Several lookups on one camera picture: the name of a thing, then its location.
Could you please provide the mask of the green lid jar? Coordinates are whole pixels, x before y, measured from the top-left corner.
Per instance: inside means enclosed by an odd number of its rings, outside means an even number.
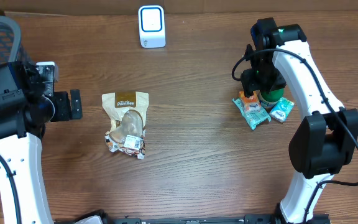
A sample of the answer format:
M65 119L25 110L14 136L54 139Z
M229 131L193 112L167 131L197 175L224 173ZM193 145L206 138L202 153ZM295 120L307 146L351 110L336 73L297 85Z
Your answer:
M277 102L281 99L284 94L284 89L274 90L269 93L265 91L260 91L258 93L258 99L262 107L266 110L273 108Z

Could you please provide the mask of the orange snack packet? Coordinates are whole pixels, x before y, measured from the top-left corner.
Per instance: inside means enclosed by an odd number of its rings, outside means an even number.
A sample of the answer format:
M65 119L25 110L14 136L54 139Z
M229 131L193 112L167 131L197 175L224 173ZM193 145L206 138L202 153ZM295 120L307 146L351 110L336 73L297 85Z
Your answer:
M239 99L243 114L259 112L262 107L255 91L250 97L246 97L244 91L240 91Z

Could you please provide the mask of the small teal white box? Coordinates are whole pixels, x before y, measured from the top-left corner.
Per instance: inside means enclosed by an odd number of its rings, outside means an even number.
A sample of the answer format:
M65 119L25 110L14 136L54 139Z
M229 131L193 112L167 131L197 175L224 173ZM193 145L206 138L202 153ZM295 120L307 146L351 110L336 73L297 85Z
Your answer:
M294 102L281 97L276 105L272 108L269 115L277 121L283 123L287 119L294 105Z

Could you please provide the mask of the teal snack packet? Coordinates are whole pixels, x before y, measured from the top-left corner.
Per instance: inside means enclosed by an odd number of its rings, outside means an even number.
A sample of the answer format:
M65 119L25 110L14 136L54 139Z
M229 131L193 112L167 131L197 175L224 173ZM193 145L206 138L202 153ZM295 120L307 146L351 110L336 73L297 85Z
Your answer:
M270 115L266 112L264 108L261 108L259 111L256 112L246 112L240 98L232 99L232 101L239 109L243 118L247 121L247 124L249 125L251 130L254 130L258 125L262 123L270 122L272 120Z

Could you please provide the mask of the beige granola bag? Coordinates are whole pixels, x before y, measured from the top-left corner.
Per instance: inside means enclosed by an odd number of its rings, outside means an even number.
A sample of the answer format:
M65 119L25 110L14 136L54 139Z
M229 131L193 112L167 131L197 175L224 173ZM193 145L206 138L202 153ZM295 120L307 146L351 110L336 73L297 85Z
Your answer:
M106 93L102 95L102 106L111 122L111 129L104 135L109 151L144 159L149 94L139 91Z

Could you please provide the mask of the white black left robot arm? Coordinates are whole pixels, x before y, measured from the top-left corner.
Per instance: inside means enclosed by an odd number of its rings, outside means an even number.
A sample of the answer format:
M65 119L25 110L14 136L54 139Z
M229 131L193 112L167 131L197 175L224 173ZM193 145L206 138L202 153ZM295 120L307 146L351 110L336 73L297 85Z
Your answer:
M42 175L48 122L83 117L79 90L54 90L54 62L0 65L0 196L5 223L53 223Z

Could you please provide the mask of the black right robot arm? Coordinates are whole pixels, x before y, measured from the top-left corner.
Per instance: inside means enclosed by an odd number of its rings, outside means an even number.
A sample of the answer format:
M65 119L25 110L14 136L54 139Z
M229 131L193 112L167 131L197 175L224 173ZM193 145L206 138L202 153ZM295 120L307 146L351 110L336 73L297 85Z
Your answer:
M324 187L358 151L358 111L346 109L334 96L310 53L298 24L276 25L259 19L250 30L253 42L243 60L250 69L239 77L245 96L288 87L299 108L301 124L288 151L295 170L286 196L271 215L246 215L246 223L329 223L315 215Z

